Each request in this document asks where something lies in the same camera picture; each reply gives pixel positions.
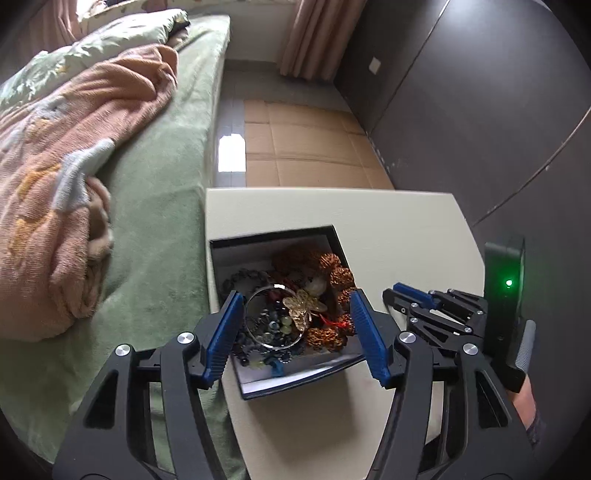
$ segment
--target white table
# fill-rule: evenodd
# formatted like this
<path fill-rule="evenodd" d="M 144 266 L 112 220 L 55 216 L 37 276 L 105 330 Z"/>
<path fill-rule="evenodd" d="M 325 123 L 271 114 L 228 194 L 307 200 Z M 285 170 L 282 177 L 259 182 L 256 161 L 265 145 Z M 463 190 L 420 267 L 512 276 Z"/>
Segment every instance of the white table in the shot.
<path fill-rule="evenodd" d="M 207 191 L 208 242 L 326 225 L 335 226 L 356 285 L 376 310 L 385 312 L 382 290 L 398 281 L 424 291 L 457 288 L 482 294 L 484 265 L 450 194 Z M 207 274 L 210 305 L 216 312 L 209 249 Z M 252 480 L 365 479 L 394 396 L 393 390 L 382 389 L 371 377 L 365 362 L 310 385 L 249 401 L 241 399 L 231 362 L 222 382 Z M 438 433 L 441 391 L 433 391 L 428 438 Z"/>

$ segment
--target wall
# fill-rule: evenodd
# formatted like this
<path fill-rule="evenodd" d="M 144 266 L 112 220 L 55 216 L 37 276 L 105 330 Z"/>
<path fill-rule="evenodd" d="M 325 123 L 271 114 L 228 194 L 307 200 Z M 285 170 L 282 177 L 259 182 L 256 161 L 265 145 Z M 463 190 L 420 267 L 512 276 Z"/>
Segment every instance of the wall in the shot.
<path fill-rule="evenodd" d="M 255 4 L 234 2 L 208 5 L 191 13 L 230 16 L 230 44 L 226 58 L 276 62 L 293 21 L 293 4 Z"/>
<path fill-rule="evenodd" d="M 591 119 L 520 187 L 591 105 L 591 71 L 539 2 L 450 0 L 439 17 L 440 8 L 439 0 L 369 0 L 336 85 L 396 188 L 453 193 L 481 248 L 525 236 L 522 311 L 538 325 L 530 373 L 547 423 L 536 450 L 542 470 L 591 406 L 582 305 L 591 288 Z M 373 56 L 382 60 L 377 75 L 368 71 Z"/>

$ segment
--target red string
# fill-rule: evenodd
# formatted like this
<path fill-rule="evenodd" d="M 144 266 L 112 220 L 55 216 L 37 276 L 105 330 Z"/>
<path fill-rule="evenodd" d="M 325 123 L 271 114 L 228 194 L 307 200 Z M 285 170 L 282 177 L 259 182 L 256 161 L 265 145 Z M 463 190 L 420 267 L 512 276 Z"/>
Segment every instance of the red string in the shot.
<path fill-rule="evenodd" d="M 325 316 L 321 313 L 314 313 L 314 315 L 318 315 L 325 324 L 331 327 L 347 328 L 346 322 L 331 322 L 329 319 L 325 318 Z"/>

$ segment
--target black box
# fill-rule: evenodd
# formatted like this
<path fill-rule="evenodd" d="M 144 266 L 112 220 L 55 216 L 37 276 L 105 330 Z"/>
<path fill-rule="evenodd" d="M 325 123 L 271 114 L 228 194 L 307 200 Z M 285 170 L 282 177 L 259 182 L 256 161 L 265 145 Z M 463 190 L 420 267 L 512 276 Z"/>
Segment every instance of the black box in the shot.
<path fill-rule="evenodd" d="M 229 278 L 240 268 L 269 270 L 272 267 L 271 257 L 274 254 L 300 242 L 313 244 L 323 252 L 336 254 L 340 258 L 341 264 L 348 267 L 339 238 L 332 225 L 210 241 L 219 304 L 223 303 L 219 292 L 226 278 Z M 309 355 L 295 356 L 290 363 L 285 365 L 285 376 L 283 377 L 272 377 L 271 367 L 263 369 L 243 367 L 233 355 L 230 357 L 244 400 L 305 385 L 364 360 L 357 336 L 349 337 L 347 345 L 340 352 L 315 352 Z"/>

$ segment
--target curtain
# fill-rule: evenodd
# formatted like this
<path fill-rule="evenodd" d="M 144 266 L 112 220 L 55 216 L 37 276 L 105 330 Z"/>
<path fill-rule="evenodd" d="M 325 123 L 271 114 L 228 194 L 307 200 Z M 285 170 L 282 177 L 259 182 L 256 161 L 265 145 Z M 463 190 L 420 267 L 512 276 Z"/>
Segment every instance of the curtain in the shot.
<path fill-rule="evenodd" d="M 77 0 L 47 0 L 32 17 L 22 19 L 3 48 L 0 81 L 23 68 L 41 50 L 53 51 L 82 38 L 76 4 Z"/>
<path fill-rule="evenodd" d="M 332 81 L 366 0 L 300 0 L 280 73 Z"/>

